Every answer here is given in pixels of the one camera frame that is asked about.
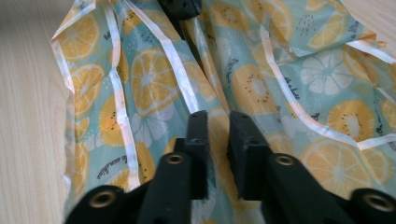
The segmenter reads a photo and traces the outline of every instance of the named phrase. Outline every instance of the white trim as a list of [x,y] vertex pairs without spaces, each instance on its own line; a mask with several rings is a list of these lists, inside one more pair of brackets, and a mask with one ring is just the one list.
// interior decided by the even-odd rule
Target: white trim
[[355,40],[355,41],[348,42],[346,44],[352,48],[359,49],[363,52],[371,54],[386,63],[396,63],[395,58],[388,55],[386,52],[382,51],[381,49],[375,49],[375,48],[371,47],[370,45],[366,44],[366,41],[364,41],[364,40]]
[[385,98],[387,98],[389,101],[391,101],[394,104],[396,104],[396,99],[392,96],[392,94],[389,94],[385,88],[379,87],[379,88],[376,88],[376,89],[379,90],[379,92],[381,92],[382,95],[385,96]]
[[75,17],[73,17],[70,21],[65,23],[63,26],[59,27],[59,29],[56,31],[55,35],[53,35],[52,40],[55,39],[63,30],[65,30],[67,27],[73,25],[76,21],[81,19],[83,16],[87,15],[91,11],[96,9],[96,0],[94,0],[92,3],[84,7]]
[[140,18],[140,20],[147,25],[150,31],[157,37],[163,46],[163,50],[175,72],[177,84],[180,87],[181,94],[183,95],[184,102],[187,105],[190,113],[194,113],[199,110],[198,102],[195,97],[194,91],[190,84],[189,77],[187,76],[186,69],[183,66],[183,62],[177,54],[175,46],[172,41],[161,31],[161,29],[155,24],[140,8],[135,6],[130,1],[125,1],[131,10]]
[[132,134],[131,125],[129,123],[128,116],[126,114],[125,108],[125,97],[122,90],[122,84],[120,81],[120,76],[117,73],[117,65],[120,61],[120,34],[115,20],[115,15],[111,5],[105,3],[105,13],[106,20],[109,27],[109,32],[111,35],[111,41],[113,44],[113,54],[112,54],[112,68],[110,70],[109,76],[114,90],[114,98],[117,110],[117,123],[120,126],[122,139],[125,145],[125,153],[128,160],[128,167],[130,169],[128,175],[128,185],[129,190],[135,189],[140,186],[139,176],[138,176],[138,161],[136,147],[134,145],[134,137]]
[[59,69],[61,70],[62,77],[64,77],[64,85],[74,95],[75,88],[73,84],[73,78],[70,74],[69,66],[67,65],[64,53],[62,52],[61,44],[59,44],[58,40],[54,40],[52,41],[51,46],[52,51],[55,54],[56,62],[58,63]]
[[314,131],[320,135],[331,138],[335,141],[349,144],[353,147],[357,147],[360,150],[364,150],[364,149],[367,149],[370,147],[377,147],[377,146],[379,146],[381,144],[385,144],[387,142],[396,141],[396,133],[390,133],[386,136],[370,138],[370,139],[366,139],[361,142],[356,142],[349,135],[344,134],[344,133],[339,133],[339,132],[331,129],[329,126],[320,124],[320,123],[316,122],[315,120],[313,120],[304,111],[304,109],[300,106],[300,104],[297,102],[297,100],[294,97],[294,95],[292,94],[285,78],[283,78],[282,73],[281,73],[279,67],[277,66],[274,56],[273,56],[274,54],[272,51],[272,46],[271,46],[268,32],[266,31],[266,29],[263,26],[261,26],[261,28],[260,28],[260,35],[262,38],[262,46],[264,47],[266,60],[270,64],[271,69],[273,70],[273,72],[276,76],[276,79],[279,83],[280,88],[283,91],[283,93],[285,94],[294,113],[297,115],[297,117],[300,119],[300,121],[303,122],[303,124],[306,127],[308,127],[309,129],[311,129],[312,131]]

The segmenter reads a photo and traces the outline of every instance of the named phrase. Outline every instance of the lemon slice print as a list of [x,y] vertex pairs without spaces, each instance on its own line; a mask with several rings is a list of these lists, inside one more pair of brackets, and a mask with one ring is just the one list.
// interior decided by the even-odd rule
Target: lemon slice print
[[67,61],[81,61],[96,48],[100,30],[96,18],[86,15],[59,35],[62,52]]
[[267,140],[274,153],[286,153],[295,156],[290,140],[284,133],[267,134],[265,140]]
[[277,30],[287,42],[290,42],[294,31],[294,20],[289,9],[280,0],[266,1],[263,7],[274,21]]
[[87,63],[71,71],[76,95],[76,118],[81,118],[91,109],[99,95],[104,75],[105,70],[96,63]]
[[323,50],[303,62],[301,81],[309,90],[319,94],[335,95],[349,87],[353,76],[343,63],[340,49]]
[[118,174],[114,175],[109,181],[107,181],[107,184],[122,188],[126,191],[129,189],[128,174],[129,168],[122,169]]
[[360,52],[357,49],[353,49],[348,45],[344,45],[344,64],[350,70],[353,76],[365,81],[370,81],[370,78],[368,77],[366,69],[363,65],[363,61],[359,57],[359,53]]
[[339,12],[347,13],[343,5],[339,4],[336,0],[328,0],[329,5],[335,7]]
[[89,125],[90,125],[90,118],[85,118],[84,120],[76,123],[75,136],[77,142],[80,142],[85,137]]
[[368,163],[367,167],[381,184],[385,184],[393,176],[392,161],[379,148],[370,148],[362,152],[364,160]]
[[325,6],[327,5],[327,2],[324,0],[308,0],[306,1],[306,11],[321,11]]
[[214,101],[216,99],[216,94],[213,91],[212,86],[207,81],[201,67],[193,62],[186,62],[184,64],[187,74],[192,79],[192,87],[198,90],[208,102]]
[[396,129],[396,104],[390,100],[385,100],[381,105],[385,120],[392,129]]
[[83,143],[76,145],[75,151],[75,175],[73,178],[73,186],[75,189],[75,197],[79,198],[84,192],[85,185],[90,171],[90,155],[88,149]]
[[268,31],[270,37],[276,40],[279,44],[286,44],[288,43],[285,37],[280,33],[280,31],[276,28],[274,21],[270,20],[270,25],[268,27]]
[[180,36],[178,35],[175,27],[169,21],[168,17],[165,13],[161,13],[156,10],[145,10],[145,13],[148,17],[160,27],[161,31],[171,40],[178,41],[180,40]]
[[372,186],[353,150],[346,144],[319,140],[304,150],[301,160],[323,188],[349,198],[352,190]]
[[327,48],[344,36],[347,30],[347,14],[334,11],[326,23],[309,40],[307,46],[313,50]]
[[67,13],[66,17],[62,21],[60,27],[63,27],[66,23],[68,23],[71,19],[73,19],[78,14],[78,8],[73,5],[70,11]]
[[140,115],[148,116],[161,110],[178,97],[175,74],[160,48],[137,53],[131,72],[134,103]]

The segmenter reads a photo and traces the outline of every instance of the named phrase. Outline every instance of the black plastic bracket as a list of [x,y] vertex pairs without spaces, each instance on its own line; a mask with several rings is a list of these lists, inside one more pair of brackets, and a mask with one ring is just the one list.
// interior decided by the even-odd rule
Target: black plastic bracket
[[179,21],[188,20],[201,13],[201,0],[159,0],[169,15]]
[[185,139],[161,157],[154,178],[129,193],[114,186],[88,192],[66,224],[186,224],[191,200],[207,197],[207,114],[191,114]]
[[253,120],[230,115],[229,158],[244,200],[262,201],[268,224],[396,223],[396,201],[375,189],[356,189],[350,201],[326,191],[294,157],[275,153]]

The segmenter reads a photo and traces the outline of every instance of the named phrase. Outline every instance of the plastic bag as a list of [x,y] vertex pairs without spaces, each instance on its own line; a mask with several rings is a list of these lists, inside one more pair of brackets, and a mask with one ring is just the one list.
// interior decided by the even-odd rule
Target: plastic bag
[[70,90],[66,215],[99,185],[150,180],[198,110],[208,111],[211,167],[193,223],[263,223],[260,203],[237,198],[230,109],[253,117],[271,149],[299,158],[325,189],[396,195],[394,60],[340,2],[203,1],[183,27],[190,42],[157,1],[72,6],[52,40]]

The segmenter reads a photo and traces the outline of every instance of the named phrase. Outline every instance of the black plastic part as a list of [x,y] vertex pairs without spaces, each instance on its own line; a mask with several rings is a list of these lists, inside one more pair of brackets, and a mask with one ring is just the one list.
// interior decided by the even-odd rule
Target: black plastic part
[[227,152],[239,197],[260,201],[264,188],[264,163],[272,154],[253,120],[239,112],[230,114]]
[[169,15],[179,21],[188,20],[201,14],[201,0],[159,0]]
[[177,138],[174,147],[175,152],[183,152],[184,151],[184,138]]
[[285,216],[285,211],[283,211],[268,183],[265,183],[262,195],[262,215],[265,218],[265,224],[289,223]]
[[265,173],[289,223],[354,223],[294,157],[273,154],[268,158]]
[[186,224],[191,219],[191,159],[182,152],[161,158],[138,224]]
[[207,113],[198,111],[190,115],[183,152],[192,159],[191,197],[194,200],[207,198],[207,161],[209,160],[209,140],[207,133]]
[[350,205],[359,223],[396,223],[396,200],[375,189],[356,189]]
[[66,224],[136,223],[149,183],[130,193],[114,186],[100,186],[88,192],[73,209]]

